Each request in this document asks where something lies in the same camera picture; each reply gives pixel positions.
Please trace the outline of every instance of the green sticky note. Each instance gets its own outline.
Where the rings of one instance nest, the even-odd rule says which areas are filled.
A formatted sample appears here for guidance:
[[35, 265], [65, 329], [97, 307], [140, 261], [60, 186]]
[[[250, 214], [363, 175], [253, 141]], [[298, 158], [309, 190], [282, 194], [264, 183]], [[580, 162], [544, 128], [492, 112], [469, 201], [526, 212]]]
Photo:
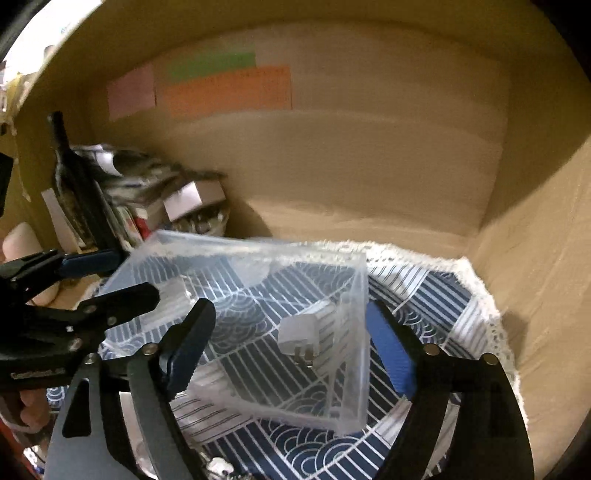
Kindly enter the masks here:
[[187, 55], [172, 61], [167, 70], [171, 82], [182, 82], [228, 72], [229, 70], [250, 67], [256, 67], [255, 53], [253, 51]]

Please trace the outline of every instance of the cardboard box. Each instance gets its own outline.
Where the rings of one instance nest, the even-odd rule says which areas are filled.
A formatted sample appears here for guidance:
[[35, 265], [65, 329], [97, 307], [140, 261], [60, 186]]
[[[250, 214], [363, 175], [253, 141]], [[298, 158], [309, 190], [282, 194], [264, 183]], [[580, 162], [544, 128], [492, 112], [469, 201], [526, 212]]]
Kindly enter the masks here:
[[171, 222], [207, 205], [226, 199], [219, 180], [194, 180], [164, 200]]
[[[468, 258], [504, 313], [543, 478], [591, 398], [591, 85], [550, 20], [526, 1], [374, 2], [369, 11], [310, 1], [308, 18], [331, 21], [297, 23], [290, 2], [253, 10], [229, 0], [182, 15], [171, 3], [192, 4], [144, 0], [149, 14], [137, 15], [136, 1], [104, 2], [60, 46], [17, 119], [27, 189], [50, 184], [39, 152], [51, 138], [38, 126], [55, 105], [72, 137], [92, 132], [228, 172], [230, 236]], [[189, 52], [256, 44], [257, 61], [288, 61], [294, 110], [179, 121], [157, 106], [110, 122], [96, 72], [115, 79], [146, 59], [164, 64], [181, 43]], [[0, 146], [13, 148], [9, 135]], [[17, 187], [0, 230], [32, 216], [42, 245], [55, 246], [44, 206], [23, 202]]]

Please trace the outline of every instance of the pink sticky note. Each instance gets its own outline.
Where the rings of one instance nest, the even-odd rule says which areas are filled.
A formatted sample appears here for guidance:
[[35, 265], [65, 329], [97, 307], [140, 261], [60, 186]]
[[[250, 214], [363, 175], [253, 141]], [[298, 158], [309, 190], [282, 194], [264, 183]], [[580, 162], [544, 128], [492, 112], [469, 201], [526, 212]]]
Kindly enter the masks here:
[[107, 84], [109, 119], [133, 115], [156, 106], [154, 69], [148, 63]]

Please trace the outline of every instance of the paper label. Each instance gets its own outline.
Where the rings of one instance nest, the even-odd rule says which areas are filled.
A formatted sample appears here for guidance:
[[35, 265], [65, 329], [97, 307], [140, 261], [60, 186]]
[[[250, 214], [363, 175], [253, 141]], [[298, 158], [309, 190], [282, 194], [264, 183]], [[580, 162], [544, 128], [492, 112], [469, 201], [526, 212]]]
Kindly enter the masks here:
[[183, 82], [251, 67], [256, 67], [256, 58], [253, 51], [193, 53], [171, 61], [167, 67], [167, 74], [169, 81]]
[[136, 68], [107, 84], [109, 119], [133, 115], [156, 106], [154, 69], [151, 63]]
[[290, 68], [243, 69], [170, 85], [163, 91], [163, 103], [178, 118], [291, 109]]

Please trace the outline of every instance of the blue gripper pad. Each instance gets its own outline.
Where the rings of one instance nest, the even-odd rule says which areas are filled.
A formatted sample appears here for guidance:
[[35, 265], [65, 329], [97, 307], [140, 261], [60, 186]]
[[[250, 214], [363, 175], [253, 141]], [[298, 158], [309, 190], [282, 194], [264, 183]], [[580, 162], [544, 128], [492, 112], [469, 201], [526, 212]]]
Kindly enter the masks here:
[[396, 322], [380, 300], [368, 303], [366, 325], [394, 390], [412, 400], [417, 391], [415, 367], [421, 342], [410, 327]]

